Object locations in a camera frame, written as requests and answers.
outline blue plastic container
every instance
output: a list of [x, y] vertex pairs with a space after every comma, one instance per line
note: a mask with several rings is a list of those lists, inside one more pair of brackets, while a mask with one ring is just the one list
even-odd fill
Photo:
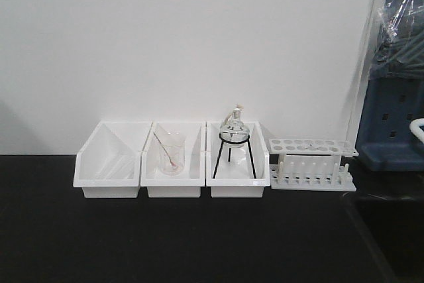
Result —
[[370, 80], [356, 149], [374, 171], [424, 171], [424, 145], [410, 132], [424, 117], [424, 80]]

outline white plastic bin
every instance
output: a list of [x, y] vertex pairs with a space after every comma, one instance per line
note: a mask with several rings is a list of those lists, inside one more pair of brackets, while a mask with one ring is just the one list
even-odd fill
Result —
[[81, 187], [86, 198], [136, 198], [151, 126], [152, 122], [100, 122], [77, 153], [74, 187]]
[[247, 143], [233, 148], [228, 162], [228, 146], [224, 144], [216, 178], [213, 172], [217, 163], [221, 139], [221, 123], [207, 122], [206, 186], [212, 197], [262, 197], [264, 187], [270, 185], [269, 154], [258, 122], [244, 123], [250, 129], [250, 146], [253, 154], [256, 179], [250, 163]]
[[[140, 179], [149, 197], [200, 197], [200, 187], [205, 185], [205, 126], [204, 122], [153, 124], [143, 152], [146, 165], [142, 166]], [[159, 130], [185, 135], [184, 169], [178, 175], [170, 176], [159, 170], [160, 144], [153, 134]]]

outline test tube rack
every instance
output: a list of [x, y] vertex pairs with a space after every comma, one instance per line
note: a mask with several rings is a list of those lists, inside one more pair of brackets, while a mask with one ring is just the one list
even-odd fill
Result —
[[342, 157], [358, 156], [346, 141], [323, 139], [270, 139], [278, 165], [270, 165], [271, 188], [354, 192], [355, 185], [341, 165]]

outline black wire stand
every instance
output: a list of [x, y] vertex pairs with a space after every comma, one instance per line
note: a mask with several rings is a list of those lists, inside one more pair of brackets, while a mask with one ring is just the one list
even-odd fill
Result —
[[[219, 153], [218, 153], [218, 159], [217, 164], [215, 165], [215, 171], [213, 172], [213, 179], [215, 179], [218, 171], [218, 165], [219, 165], [219, 159], [221, 158], [221, 153], [223, 152], [223, 146], [224, 142], [231, 145], [240, 145], [247, 142], [247, 147], [249, 149], [249, 156], [250, 156], [250, 162], [252, 163], [252, 171], [253, 171], [253, 177], [256, 179], [256, 171], [254, 169], [254, 163], [253, 163], [253, 155], [252, 155], [252, 149], [250, 147], [250, 135], [247, 136], [247, 139], [241, 142], [229, 142], [222, 138], [221, 134], [219, 134], [219, 139], [221, 139], [221, 146], [219, 147]], [[228, 161], [231, 161], [231, 147], [228, 149]]]

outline glass beaker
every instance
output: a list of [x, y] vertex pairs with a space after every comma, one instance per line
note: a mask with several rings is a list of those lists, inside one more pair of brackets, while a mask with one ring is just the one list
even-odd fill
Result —
[[184, 169], [186, 137], [167, 132], [159, 137], [159, 169], [167, 175], [178, 175]]

